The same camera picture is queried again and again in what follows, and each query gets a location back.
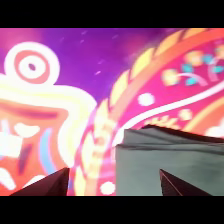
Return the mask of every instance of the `colorful mural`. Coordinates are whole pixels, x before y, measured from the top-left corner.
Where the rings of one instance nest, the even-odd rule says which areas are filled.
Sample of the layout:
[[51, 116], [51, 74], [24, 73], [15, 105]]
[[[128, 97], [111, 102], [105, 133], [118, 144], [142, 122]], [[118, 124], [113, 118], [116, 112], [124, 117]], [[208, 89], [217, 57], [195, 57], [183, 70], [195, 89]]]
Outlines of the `colorful mural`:
[[[0, 39], [5, 52], [0, 54], [4, 61], [2, 68], [0, 64], [0, 195], [65, 166], [71, 167], [68, 195], [116, 195], [115, 146], [122, 142], [124, 129], [154, 124], [224, 138], [224, 29], [148, 28], [133, 29], [132, 34], [123, 28], [49, 31], [64, 32], [68, 40], [78, 30], [79, 45], [85, 43], [87, 32], [102, 36], [113, 30], [111, 41], [120, 35], [119, 49], [126, 56], [120, 58], [119, 69], [109, 66], [114, 73], [108, 70], [102, 80], [102, 67], [94, 68], [94, 78], [88, 76], [92, 62], [81, 64], [86, 69], [82, 77], [71, 72], [73, 53], [63, 52], [53, 41], [46, 44], [42, 38], [44, 32], [47, 38], [48, 30], [20, 30], [26, 33], [22, 36], [17, 29], [2, 30], [12, 41]], [[152, 44], [149, 36], [139, 34], [143, 31], [153, 32], [150, 35], [158, 41]], [[15, 40], [13, 32], [20, 38]], [[131, 41], [124, 38], [133, 33]], [[103, 38], [100, 41], [113, 49], [112, 44], [103, 45]], [[106, 63], [103, 57], [97, 60], [98, 66]]]

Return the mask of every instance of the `purple background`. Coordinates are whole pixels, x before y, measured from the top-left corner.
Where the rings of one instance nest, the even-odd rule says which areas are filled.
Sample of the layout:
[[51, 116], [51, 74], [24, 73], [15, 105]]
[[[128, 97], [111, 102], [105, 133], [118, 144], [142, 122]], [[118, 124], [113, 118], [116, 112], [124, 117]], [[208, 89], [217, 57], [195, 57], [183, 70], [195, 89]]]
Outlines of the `purple background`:
[[1, 28], [0, 72], [8, 50], [23, 41], [50, 47], [58, 56], [61, 72], [56, 84], [90, 93], [97, 102], [110, 94], [115, 80], [130, 68], [138, 54], [173, 28]]

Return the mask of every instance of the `blue petal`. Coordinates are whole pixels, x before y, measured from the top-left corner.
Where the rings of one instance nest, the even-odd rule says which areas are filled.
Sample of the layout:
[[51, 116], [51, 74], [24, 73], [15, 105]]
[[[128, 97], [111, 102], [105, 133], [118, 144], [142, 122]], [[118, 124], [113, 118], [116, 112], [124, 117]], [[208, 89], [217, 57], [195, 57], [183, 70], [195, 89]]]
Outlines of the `blue petal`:
[[195, 79], [195, 78], [189, 78], [189, 79], [187, 79], [187, 81], [186, 81], [186, 85], [187, 86], [191, 86], [191, 85], [194, 85], [194, 84], [196, 84], [197, 83], [197, 80]]
[[214, 73], [219, 73], [219, 72], [222, 72], [224, 70], [224, 67], [223, 66], [215, 66], [213, 68], [213, 72]]
[[186, 73], [193, 73], [193, 68], [189, 64], [182, 65], [182, 71]]
[[210, 62], [212, 61], [212, 55], [211, 54], [206, 54], [204, 57], [203, 57], [203, 60], [205, 62], [205, 64], [210, 64]]

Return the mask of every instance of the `colorful screen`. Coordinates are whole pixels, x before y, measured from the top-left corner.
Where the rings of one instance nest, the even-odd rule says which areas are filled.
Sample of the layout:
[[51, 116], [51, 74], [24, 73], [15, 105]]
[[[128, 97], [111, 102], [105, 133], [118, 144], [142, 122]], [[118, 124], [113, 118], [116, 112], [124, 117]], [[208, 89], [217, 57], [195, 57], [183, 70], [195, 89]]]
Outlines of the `colorful screen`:
[[224, 138], [223, 28], [2, 28], [0, 73], [0, 195], [63, 167], [116, 195], [124, 129]]

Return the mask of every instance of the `gray cloth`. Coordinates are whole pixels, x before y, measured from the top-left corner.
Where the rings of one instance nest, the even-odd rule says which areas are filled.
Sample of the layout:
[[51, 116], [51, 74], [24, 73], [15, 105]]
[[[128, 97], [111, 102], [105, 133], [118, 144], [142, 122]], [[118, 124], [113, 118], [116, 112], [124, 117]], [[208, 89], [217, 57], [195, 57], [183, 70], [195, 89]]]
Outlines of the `gray cloth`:
[[224, 195], [224, 141], [157, 127], [125, 130], [116, 146], [116, 195], [162, 196], [160, 169]]

